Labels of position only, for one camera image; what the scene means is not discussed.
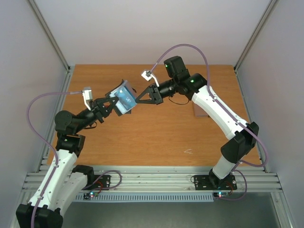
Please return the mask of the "blue credit card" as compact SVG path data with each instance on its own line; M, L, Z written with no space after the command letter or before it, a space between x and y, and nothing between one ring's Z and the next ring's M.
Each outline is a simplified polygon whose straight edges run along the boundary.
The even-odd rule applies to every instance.
M122 114L125 114L136 106L133 95L124 86L118 88L118 90L114 92L114 96L119 98L117 108Z

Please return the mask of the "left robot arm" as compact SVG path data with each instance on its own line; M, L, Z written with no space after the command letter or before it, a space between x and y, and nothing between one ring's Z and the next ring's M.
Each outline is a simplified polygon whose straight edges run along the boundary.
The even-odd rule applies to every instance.
M90 100L88 108L77 115L69 111L56 114L55 130L58 141L53 148L53 161L27 204L20 204L16 217L21 228L60 228L63 217L83 189L97 182L93 167L74 165L84 146L85 136L79 132L95 121L103 122L118 102L118 97Z

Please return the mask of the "black leather card holder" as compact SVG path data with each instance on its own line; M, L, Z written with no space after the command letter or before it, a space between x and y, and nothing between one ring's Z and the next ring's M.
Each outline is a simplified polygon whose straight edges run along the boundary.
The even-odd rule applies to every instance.
M105 94L105 97L110 99L110 103L115 103L114 110L118 116L130 114L137 105L136 92L131 84L124 79L117 87Z

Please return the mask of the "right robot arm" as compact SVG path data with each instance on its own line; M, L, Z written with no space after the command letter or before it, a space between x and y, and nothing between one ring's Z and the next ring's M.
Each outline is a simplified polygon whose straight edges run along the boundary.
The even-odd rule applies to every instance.
M258 134L259 126L255 122L248 123L235 114L218 98L201 74L190 75L180 56L166 59L164 65L170 79L149 85L137 96L136 102L158 105L163 103L164 98L178 93L186 96L212 118L228 139L220 149L221 158L209 171L211 186L221 188L236 164L255 147L254 137Z

